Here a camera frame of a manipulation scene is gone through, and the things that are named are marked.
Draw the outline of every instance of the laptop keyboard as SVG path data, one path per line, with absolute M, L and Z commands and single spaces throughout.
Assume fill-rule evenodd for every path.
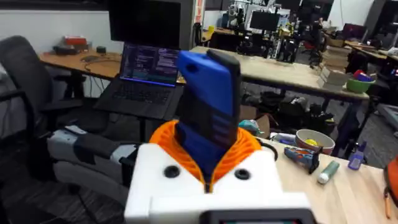
M 123 83 L 113 98 L 164 105 L 171 91 L 140 83 Z

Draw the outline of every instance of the laptop screen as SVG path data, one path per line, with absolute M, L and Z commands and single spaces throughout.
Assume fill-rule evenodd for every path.
M 179 50 L 124 44 L 120 78 L 175 86 Z

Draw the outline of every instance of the wooden desk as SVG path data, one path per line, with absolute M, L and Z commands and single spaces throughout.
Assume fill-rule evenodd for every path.
M 391 199 L 391 219 L 388 220 L 384 213 L 383 191 L 386 184 L 381 169 L 362 165 L 360 170 L 353 171 L 347 168 L 348 161 L 322 154 L 319 168 L 308 175 L 284 155 L 285 145 L 267 143 L 279 153 L 276 166 L 283 190 L 305 192 L 319 223 L 398 223 L 398 208 Z M 340 163 L 337 173 L 326 185 L 318 184 L 320 172 L 333 160 Z
M 357 41 L 348 41 L 348 40 L 346 40 L 346 41 L 344 41 L 344 44 L 349 45 L 350 47 L 360 47 L 362 49 L 376 49 L 373 46 L 369 46 L 369 45 L 366 45 L 366 44 L 361 44 L 361 43 L 359 43 Z
M 231 34 L 231 35 L 235 35 L 235 32 L 233 30 L 229 30 L 229 29 L 224 29 L 224 28 L 215 28 L 214 32 L 220 33 L 220 34 Z M 213 35 L 213 33 L 209 32 L 209 31 L 203 31 L 202 32 L 202 41 L 206 42 L 209 41 L 211 39 L 211 36 Z
M 95 55 L 102 57 L 100 60 L 115 60 L 117 62 L 98 62 L 91 65 L 87 65 L 87 70 L 85 68 L 86 63 L 82 62 L 83 57 Z M 120 71 L 120 61 L 121 55 L 117 53 L 107 53 L 105 56 L 97 54 L 95 50 L 90 50 L 89 52 L 83 52 L 77 55 L 66 55 L 59 56 L 55 54 L 40 54 L 39 58 L 41 61 L 47 65 L 64 68 L 71 71 L 76 71 L 88 75 L 92 75 L 98 78 L 113 79 Z
M 385 56 L 385 55 L 383 55 L 383 54 L 378 54 L 377 52 L 375 52 L 375 53 L 373 53 L 373 52 L 368 52 L 368 51 L 365 51 L 362 47 L 352 47 L 353 49 L 355 49 L 355 50 L 357 50 L 357 51 L 360 51 L 360 52 L 362 52 L 362 53 L 364 53 L 364 54 L 366 54 L 366 55 L 369 55 L 369 56 L 371 56 L 371 57 L 374 57 L 374 58 L 376 58 L 376 59 L 380 59 L 380 60 L 385 60 L 385 59 L 387 59 L 387 56 Z
M 205 53 L 208 47 L 195 47 L 192 52 Z M 234 52 L 220 50 L 226 54 L 234 56 L 241 64 L 241 73 L 244 80 L 256 80 L 273 83 L 279 86 L 292 86 L 317 93 L 324 93 L 331 97 L 345 97 L 356 100 L 368 100 L 367 94 L 352 93 L 347 90 L 331 91 L 319 87 L 317 80 L 319 75 L 308 65 L 299 63 L 278 62 L 272 59 L 264 59 L 257 56 L 239 55 Z
M 395 60 L 395 61 L 398 62 L 398 56 L 396 56 L 396 55 L 389 55 L 387 50 L 379 50 L 379 52 L 380 52 L 381 54 L 383 54 L 383 55 L 385 55 L 385 56 L 387 56 L 387 57 L 389 57 L 389 58 L 391 58 L 391 59 L 393 59 L 393 60 Z

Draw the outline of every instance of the bowl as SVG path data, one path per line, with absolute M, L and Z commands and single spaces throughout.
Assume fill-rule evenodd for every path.
M 318 143 L 318 146 L 313 146 L 305 142 L 305 140 L 312 139 Z M 330 155 L 335 148 L 335 142 L 329 136 L 322 134 L 318 131 L 302 129 L 296 132 L 295 138 L 296 145 L 303 149 L 319 151 L 320 146 L 323 146 L 322 152 Z
M 362 82 L 362 81 L 350 78 L 347 81 L 347 90 L 352 91 L 354 93 L 364 93 L 375 82 L 376 82 L 375 80 L 372 82 Z

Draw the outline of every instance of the red object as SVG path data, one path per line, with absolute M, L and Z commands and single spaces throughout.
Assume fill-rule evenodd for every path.
M 65 44 L 67 45 L 86 45 L 87 40 L 84 37 L 65 36 Z
M 303 45 L 304 45 L 305 49 L 307 49 L 307 50 L 315 49 L 315 46 L 312 45 L 312 44 L 310 44 L 310 43 L 307 42 L 307 41 L 304 41 Z
M 362 71 L 362 70 L 360 70 L 360 69 L 358 69 L 358 70 L 354 73 L 354 78 L 355 78 L 355 79 L 358 79 L 358 76 L 359 76 L 359 74 L 361 74 L 361 73 L 365 73 L 365 72 Z

